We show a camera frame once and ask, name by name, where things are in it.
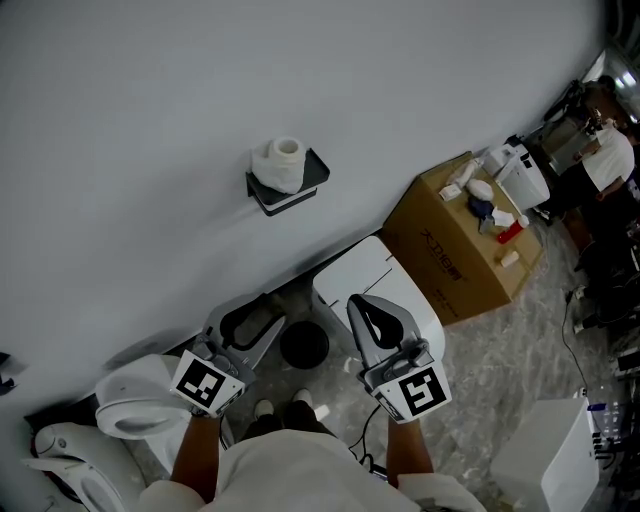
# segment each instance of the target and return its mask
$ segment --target person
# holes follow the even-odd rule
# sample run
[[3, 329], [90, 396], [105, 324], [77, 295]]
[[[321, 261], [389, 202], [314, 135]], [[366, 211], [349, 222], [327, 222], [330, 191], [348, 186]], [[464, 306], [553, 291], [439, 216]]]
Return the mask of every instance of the person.
[[220, 421], [194, 416], [170, 481], [141, 495], [141, 512], [459, 511], [486, 512], [456, 479], [434, 473], [420, 423], [389, 418], [388, 483], [370, 474], [315, 416], [311, 394], [298, 391], [282, 422], [271, 402], [218, 466]]
[[586, 201], [604, 201], [624, 185], [635, 167], [633, 146], [640, 142], [637, 125], [624, 134], [611, 123], [574, 155], [575, 165], [562, 173], [550, 198], [535, 208], [547, 220], [581, 206]]

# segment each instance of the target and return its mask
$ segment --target small bottle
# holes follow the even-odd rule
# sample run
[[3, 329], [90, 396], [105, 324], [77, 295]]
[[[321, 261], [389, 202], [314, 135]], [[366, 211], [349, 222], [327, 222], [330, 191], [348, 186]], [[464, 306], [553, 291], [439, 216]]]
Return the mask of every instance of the small bottle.
[[529, 225], [529, 219], [526, 215], [521, 215], [520, 218], [515, 221], [508, 229], [505, 229], [502, 233], [498, 235], [498, 242], [501, 244], [506, 244], [509, 240], [511, 240], [514, 236], [516, 236], [520, 231], [526, 228]]

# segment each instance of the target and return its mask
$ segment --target gray floor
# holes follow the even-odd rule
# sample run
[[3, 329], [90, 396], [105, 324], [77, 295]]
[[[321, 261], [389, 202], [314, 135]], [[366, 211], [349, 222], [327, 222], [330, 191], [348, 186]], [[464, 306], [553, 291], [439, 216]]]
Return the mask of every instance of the gray floor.
[[[585, 276], [573, 272], [578, 253], [561, 224], [533, 229], [545, 255], [520, 296], [499, 310], [445, 329], [444, 364], [454, 400], [422, 420], [436, 470], [457, 477], [488, 510], [496, 510], [498, 499], [488, 472], [491, 459], [523, 415], [537, 399], [570, 397], [583, 386], [561, 338], [565, 295], [585, 282]], [[323, 423], [346, 443], [355, 442], [377, 404], [356, 380], [360, 367], [349, 332], [330, 311], [312, 306], [310, 276], [290, 283], [278, 295], [289, 321], [312, 320], [327, 331], [329, 356], [316, 369], [297, 370], [284, 362], [274, 344], [257, 368], [258, 382], [228, 410], [234, 433], [242, 435], [258, 399], [282, 404], [298, 388], [307, 387], [318, 410], [328, 413]], [[566, 339], [585, 373], [590, 401], [613, 402], [622, 395], [608, 371], [606, 332], [572, 333], [573, 319], [586, 316], [589, 308], [584, 302], [571, 304]], [[379, 412], [367, 432], [368, 451], [382, 464], [386, 424]], [[606, 510], [609, 499], [603, 478], [587, 509]]]

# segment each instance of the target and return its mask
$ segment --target black cable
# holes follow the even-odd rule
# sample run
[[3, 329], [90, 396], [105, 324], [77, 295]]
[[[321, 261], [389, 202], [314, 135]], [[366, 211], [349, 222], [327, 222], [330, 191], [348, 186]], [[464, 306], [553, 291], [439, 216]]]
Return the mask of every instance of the black cable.
[[376, 408], [373, 410], [373, 412], [367, 418], [367, 421], [365, 421], [364, 427], [362, 427], [362, 434], [360, 435], [360, 438], [355, 443], [353, 443], [351, 446], [349, 446], [349, 451], [353, 454], [354, 458], [356, 460], [358, 460], [358, 456], [355, 454], [355, 452], [353, 451], [352, 448], [355, 448], [356, 446], [358, 446], [358, 444], [360, 444], [362, 442], [363, 455], [362, 455], [362, 458], [360, 460], [358, 460], [358, 462], [360, 464], [364, 465], [364, 461], [369, 459], [369, 463], [370, 463], [371, 469], [373, 469], [373, 457], [369, 453], [367, 453], [366, 434], [367, 434], [367, 427], [369, 426], [369, 422], [371, 422], [371, 419], [378, 412], [379, 409], [380, 409], [380, 404], [378, 404], [376, 406]]
[[607, 464], [605, 467], [602, 468], [602, 471], [606, 471], [607, 469], [609, 469], [611, 466], [613, 466], [613, 463], [616, 461], [616, 456], [618, 454], [616, 452], [613, 452], [613, 457], [611, 458], [611, 462], [609, 462], [609, 464]]
[[[560, 330], [560, 333], [562, 334], [562, 343], [564, 343], [564, 346], [567, 347], [567, 350], [573, 356], [573, 360], [576, 363], [576, 367], [578, 368], [578, 371], [580, 372], [580, 376], [582, 377], [582, 382], [584, 383], [584, 392], [585, 392], [585, 394], [588, 395], [589, 394], [589, 385], [587, 384], [587, 379], [585, 378], [584, 373], [582, 372], [582, 368], [580, 367], [580, 363], [578, 363], [578, 358], [576, 357], [576, 355], [573, 352], [573, 350], [571, 350], [571, 347], [569, 346], [569, 344], [567, 343], [567, 340], [564, 337], [564, 326], [567, 323], [567, 316], [569, 314], [569, 305], [571, 304], [571, 301], [573, 300], [574, 292], [575, 292], [576, 289], [574, 289], [574, 290], [572, 290], [570, 292], [571, 295], [569, 296], [569, 298], [566, 301], [566, 305], [565, 305], [565, 308], [564, 308], [564, 319], [562, 320], [562, 329]], [[596, 417], [593, 414], [593, 411], [590, 411], [590, 412], [591, 412], [591, 419], [593, 420], [593, 423], [595, 424], [596, 428], [600, 432], [602, 432], [602, 429], [600, 428], [600, 425], [598, 425], [598, 420], [596, 420]]]
[[227, 443], [224, 442], [224, 437], [222, 437], [222, 421], [224, 420], [224, 413], [220, 416], [220, 428], [218, 429], [218, 437], [220, 438], [220, 444], [222, 445], [222, 449], [226, 452], [229, 448], [227, 447]]

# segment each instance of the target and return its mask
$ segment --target white toilet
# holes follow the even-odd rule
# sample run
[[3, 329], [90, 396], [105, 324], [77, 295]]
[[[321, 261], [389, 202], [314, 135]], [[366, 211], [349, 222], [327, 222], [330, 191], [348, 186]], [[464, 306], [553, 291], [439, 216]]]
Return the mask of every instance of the white toilet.
[[117, 439], [95, 427], [58, 423], [38, 432], [32, 469], [50, 471], [76, 493], [89, 512], [134, 512], [145, 489], [142, 474]]
[[96, 386], [98, 428], [120, 439], [146, 441], [168, 473], [191, 418], [191, 405], [169, 392], [179, 362], [176, 356], [151, 354]]
[[436, 360], [444, 356], [444, 330], [440, 319], [409, 274], [377, 236], [355, 245], [313, 279], [313, 288], [345, 327], [351, 330], [347, 301], [366, 293], [403, 307], [415, 319]]

